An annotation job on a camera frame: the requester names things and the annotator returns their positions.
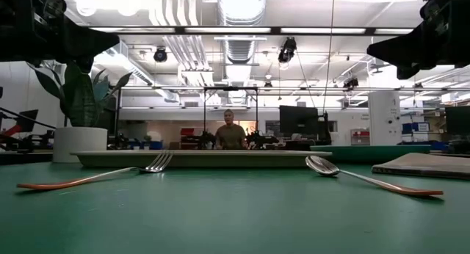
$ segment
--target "fork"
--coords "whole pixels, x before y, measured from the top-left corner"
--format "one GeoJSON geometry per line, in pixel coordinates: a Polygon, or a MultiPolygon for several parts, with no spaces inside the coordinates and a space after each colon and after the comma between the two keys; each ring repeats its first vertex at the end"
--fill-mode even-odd
{"type": "Polygon", "coordinates": [[[87,184],[89,182],[95,181],[99,178],[108,177],[118,173],[125,173],[131,170],[138,170],[140,173],[159,173],[170,163],[173,153],[167,150],[164,150],[160,153],[153,161],[145,168],[139,167],[127,167],[120,170],[113,170],[112,172],[102,173],[86,178],[74,179],[71,181],[56,183],[56,184],[17,184],[18,188],[27,188],[35,190],[54,190],[54,189],[63,189],[72,186],[77,186],[80,184],[87,184]]]}

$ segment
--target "spoon bowl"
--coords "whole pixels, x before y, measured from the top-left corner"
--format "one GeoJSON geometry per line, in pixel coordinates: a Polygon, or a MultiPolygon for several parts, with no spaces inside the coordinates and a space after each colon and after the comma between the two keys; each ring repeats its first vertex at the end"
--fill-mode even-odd
{"type": "Polygon", "coordinates": [[[335,176],[341,172],[341,170],[336,165],[318,156],[306,157],[305,163],[312,170],[323,176],[335,176]]]}

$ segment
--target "spoon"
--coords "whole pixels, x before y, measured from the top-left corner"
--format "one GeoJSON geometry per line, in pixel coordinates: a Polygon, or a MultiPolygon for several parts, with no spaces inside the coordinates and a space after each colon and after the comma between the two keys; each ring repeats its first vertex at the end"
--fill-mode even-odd
{"type": "Polygon", "coordinates": [[[316,171],[320,175],[331,177],[331,176],[337,175],[338,173],[344,173],[349,176],[359,178],[370,184],[377,185],[382,189],[386,189],[390,192],[397,192],[402,195],[429,196],[429,195],[443,195],[444,194],[444,192],[442,191],[413,189],[413,188],[407,188],[407,187],[393,185],[393,184],[387,184],[386,182],[375,180],[373,178],[351,173],[346,170],[340,170],[333,163],[329,162],[328,160],[324,158],[320,158],[318,156],[308,156],[305,158],[305,162],[307,166],[309,166],[312,170],[316,171]]]}

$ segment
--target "orange spoon handle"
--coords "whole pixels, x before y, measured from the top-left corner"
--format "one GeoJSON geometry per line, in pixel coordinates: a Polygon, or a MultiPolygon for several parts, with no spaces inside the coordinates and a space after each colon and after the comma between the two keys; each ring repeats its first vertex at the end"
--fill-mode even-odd
{"type": "Polygon", "coordinates": [[[443,191],[407,188],[407,187],[398,186],[398,185],[394,185],[394,184],[388,184],[384,181],[379,181],[379,180],[369,178],[369,177],[366,177],[366,176],[362,176],[362,175],[359,175],[359,174],[356,174],[356,173],[351,173],[351,172],[348,172],[346,170],[340,170],[340,171],[344,174],[347,174],[347,175],[352,176],[352,177],[359,178],[359,179],[361,179],[363,181],[366,181],[370,184],[377,185],[382,189],[386,189],[390,192],[400,193],[402,195],[429,196],[429,195],[443,195],[444,194],[443,191]]]}
{"type": "Polygon", "coordinates": [[[78,178],[78,179],[73,179],[70,181],[66,182],[61,182],[61,183],[55,183],[55,184],[16,184],[18,188],[27,188],[27,189],[36,189],[36,190],[53,190],[53,189],[63,189],[63,188],[68,188],[72,186],[77,186],[80,184],[86,184],[92,181],[95,181],[99,178],[103,177],[108,177],[110,175],[118,174],[118,173],[124,173],[129,170],[136,169],[135,167],[128,167],[120,170],[113,170],[112,172],[107,172],[107,173],[102,173],[102,174],[97,174],[93,175],[90,177],[86,178],[78,178]]]}

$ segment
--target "olive t-shirt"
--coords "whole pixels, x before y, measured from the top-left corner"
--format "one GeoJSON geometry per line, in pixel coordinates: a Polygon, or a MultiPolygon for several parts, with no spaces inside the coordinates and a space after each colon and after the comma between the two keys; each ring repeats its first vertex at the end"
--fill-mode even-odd
{"type": "Polygon", "coordinates": [[[245,139],[245,131],[239,125],[224,125],[219,127],[215,137],[220,141],[223,149],[239,150],[243,149],[242,141],[245,139]]]}

